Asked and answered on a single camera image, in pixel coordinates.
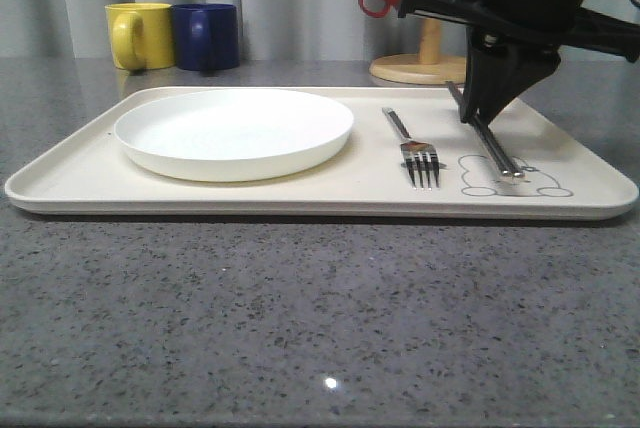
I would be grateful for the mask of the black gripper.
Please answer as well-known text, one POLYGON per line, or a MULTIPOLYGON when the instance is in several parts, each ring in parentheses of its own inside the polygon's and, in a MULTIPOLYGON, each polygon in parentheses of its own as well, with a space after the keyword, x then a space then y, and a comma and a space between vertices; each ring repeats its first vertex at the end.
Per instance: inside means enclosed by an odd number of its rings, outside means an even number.
MULTIPOLYGON (((398 16, 436 18, 479 27, 537 45, 568 45, 639 58, 639 27, 588 10, 584 0, 400 0, 398 16)), ((524 91, 552 75, 561 58, 557 50, 510 50, 480 42, 467 46, 466 81, 460 121, 478 115, 490 124, 524 91)))

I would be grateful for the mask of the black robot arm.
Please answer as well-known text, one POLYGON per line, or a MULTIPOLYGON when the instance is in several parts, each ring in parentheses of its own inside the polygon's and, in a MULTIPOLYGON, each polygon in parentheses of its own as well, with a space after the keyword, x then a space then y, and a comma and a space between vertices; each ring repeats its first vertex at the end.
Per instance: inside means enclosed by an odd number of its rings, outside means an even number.
POLYGON ((639 27, 583 7, 584 0, 400 0, 398 14, 467 27, 459 117, 489 124, 515 98, 552 75, 571 46, 639 58, 639 27))

